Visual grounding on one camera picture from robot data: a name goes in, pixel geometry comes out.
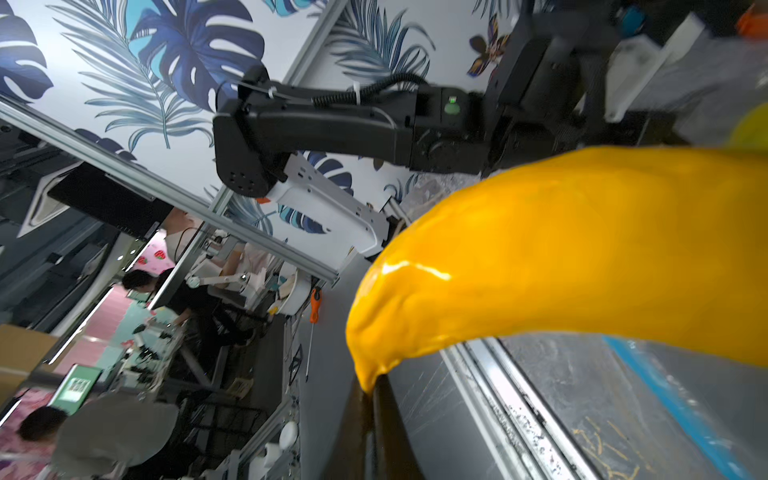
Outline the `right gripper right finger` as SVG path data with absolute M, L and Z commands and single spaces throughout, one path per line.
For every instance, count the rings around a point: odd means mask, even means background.
M 422 479 L 423 473 L 412 450 L 399 407 L 387 375 L 381 375 L 373 390 L 375 478 Z

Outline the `yellow banana bunch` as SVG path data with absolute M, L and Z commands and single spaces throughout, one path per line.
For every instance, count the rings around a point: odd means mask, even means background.
M 768 104 L 763 103 L 747 115 L 733 129 L 729 148 L 766 153 L 768 150 Z

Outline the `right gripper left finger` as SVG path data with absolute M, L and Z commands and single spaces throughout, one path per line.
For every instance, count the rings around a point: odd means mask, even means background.
M 354 378 L 321 479 L 364 479 L 368 436 L 372 430 L 372 398 Z

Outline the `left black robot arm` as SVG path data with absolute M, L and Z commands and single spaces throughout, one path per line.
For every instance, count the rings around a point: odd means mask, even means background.
M 251 69 L 213 120 L 216 170 L 233 192 L 266 198 L 378 255 L 393 226 L 316 172 L 303 153 L 380 160 L 415 172 L 478 174 L 586 146 L 675 145 L 670 112 L 608 109 L 618 32 L 604 13 L 537 13 L 525 2 L 483 93 L 393 73 L 348 91 L 294 88 Z

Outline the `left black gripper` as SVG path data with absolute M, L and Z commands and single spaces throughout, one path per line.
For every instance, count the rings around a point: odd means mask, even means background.
M 524 1 L 483 98 L 491 174 L 592 146 L 681 146 L 671 112 L 607 118 L 616 1 Z

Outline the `clear zip-top bag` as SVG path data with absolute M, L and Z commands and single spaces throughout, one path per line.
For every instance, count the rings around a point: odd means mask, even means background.
M 603 340 L 722 477 L 767 477 L 766 369 L 649 342 Z

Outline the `orange-yellow banana pair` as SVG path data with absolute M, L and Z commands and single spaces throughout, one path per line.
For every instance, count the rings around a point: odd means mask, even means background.
M 381 253 L 346 326 L 371 392 L 402 361 L 541 331 L 767 363 L 767 158 L 588 148 L 458 191 Z

